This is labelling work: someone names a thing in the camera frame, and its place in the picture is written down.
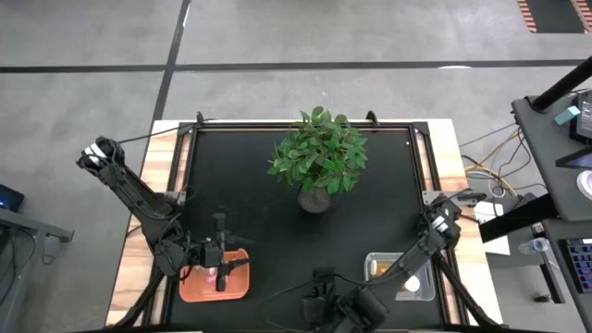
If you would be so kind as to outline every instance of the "plant pot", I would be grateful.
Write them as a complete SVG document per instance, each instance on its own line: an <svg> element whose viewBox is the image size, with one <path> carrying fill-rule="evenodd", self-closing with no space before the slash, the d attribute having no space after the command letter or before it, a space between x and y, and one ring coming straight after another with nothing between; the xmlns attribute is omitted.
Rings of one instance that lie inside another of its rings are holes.
<svg viewBox="0 0 592 333"><path fill-rule="evenodd" d="M331 196L326 189L314 189L307 192L301 186L298 189L298 204L309 213L319 214L331 206Z"/></svg>

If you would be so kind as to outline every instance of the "concrete floor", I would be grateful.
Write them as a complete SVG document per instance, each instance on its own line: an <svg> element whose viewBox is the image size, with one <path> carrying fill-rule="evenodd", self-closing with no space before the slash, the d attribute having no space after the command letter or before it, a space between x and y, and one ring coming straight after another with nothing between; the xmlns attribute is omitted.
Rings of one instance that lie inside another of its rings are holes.
<svg viewBox="0 0 592 333"><path fill-rule="evenodd" d="M180 0L0 0L0 66L162 65L180 7ZM529 33L514 0L194 0L185 27L179 64L572 59L592 49L589 35ZM511 123L512 99L542 92L569 70L175 73L163 118L193 118L197 111L222 119L285 118L326 105L349 117L372 109L384 118L452 118L458 141L467 142ZM48 242L57 259L39 265L21 331L103 325L130 213L74 161L99 135L147 133L161 80L161 72L0 74L0 183L25 193L23 214L76 229L68 245ZM505 136L462 152L483 158ZM140 171L145 142L125 149L130 167ZM518 154L515 165L524 160ZM523 186L540 176L533 163L508 181ZM483 181L472 186L487 190ZM577 314L562 310L572 304L558 310L563 305L529 301L531 291L544 291L531 268L492 272L504 322L584 331Z"/></svg>

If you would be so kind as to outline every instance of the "teal object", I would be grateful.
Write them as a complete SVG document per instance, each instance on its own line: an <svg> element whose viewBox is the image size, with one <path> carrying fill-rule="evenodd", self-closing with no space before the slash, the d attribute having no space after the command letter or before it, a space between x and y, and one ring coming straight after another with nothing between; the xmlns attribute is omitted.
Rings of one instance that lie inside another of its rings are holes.
<svg viewBox="0 0 592 333"><path fill-rule="evenodd" d="M575 118L577 115L581 114L580 109L577 108L577 106L570 106L567 108L567 110L561 112L560 114L558 114L555 117L555 122L558 125L563 125L566 122L572 120L573 118Z"/></svg>

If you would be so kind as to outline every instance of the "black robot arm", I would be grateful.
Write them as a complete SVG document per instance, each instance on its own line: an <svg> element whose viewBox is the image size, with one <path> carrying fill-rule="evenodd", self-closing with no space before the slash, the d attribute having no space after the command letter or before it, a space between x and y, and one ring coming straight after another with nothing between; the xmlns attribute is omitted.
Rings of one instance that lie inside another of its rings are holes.
<svg viewBox="0 0 592 333"><path fill-rule="evenodd" d="M372 292L373 286L388 282L392 290L398 290L430 258L435 258L435 264L442 268L477 323L482 327L499 327L477 305L440 254L456 246L461 237L461 229L455 222L460 214L461 209L456 204L444 195L439 196L418 218L419 240L383 275L365 283L356 282L358 287L342 297L335 295L334 279L344 277L331 269L317 268L314 293L303 298L306 321L319 333L372 332L389 314L387 306Z"/></svg>
<svg viewBox="0 0 592 333"><path fill-rule="evenodd" d="M166 275L175 276L185 266L217 267L216 290L224 291L230 271L247 261L224 262L227 241L246 241L225 230L223 214L213 216L214 239L193 241L180 222L184 195L152 191L125 165L125 152L114 140L99 137L81 152L77 165L104 183L138 218L156 266Z"/></svg>

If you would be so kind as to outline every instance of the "orange tray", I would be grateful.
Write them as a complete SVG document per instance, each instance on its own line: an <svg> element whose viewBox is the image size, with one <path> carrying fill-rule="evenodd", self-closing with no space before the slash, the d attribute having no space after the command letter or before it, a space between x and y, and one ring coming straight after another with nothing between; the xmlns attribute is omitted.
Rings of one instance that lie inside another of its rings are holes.
<svg viewBox="0 0 592 333"><path fill-rule="evenodd" d="M247 259L249 254L243 249L224 253L226 262ZM181 269L181 275L187 274L188 266ZM235 268L226 278L226 290L216 291L217 268L194 266L190 275L179 284L179 294L185 302L212 302L237 300L249 290L249 264Z"/></svg>

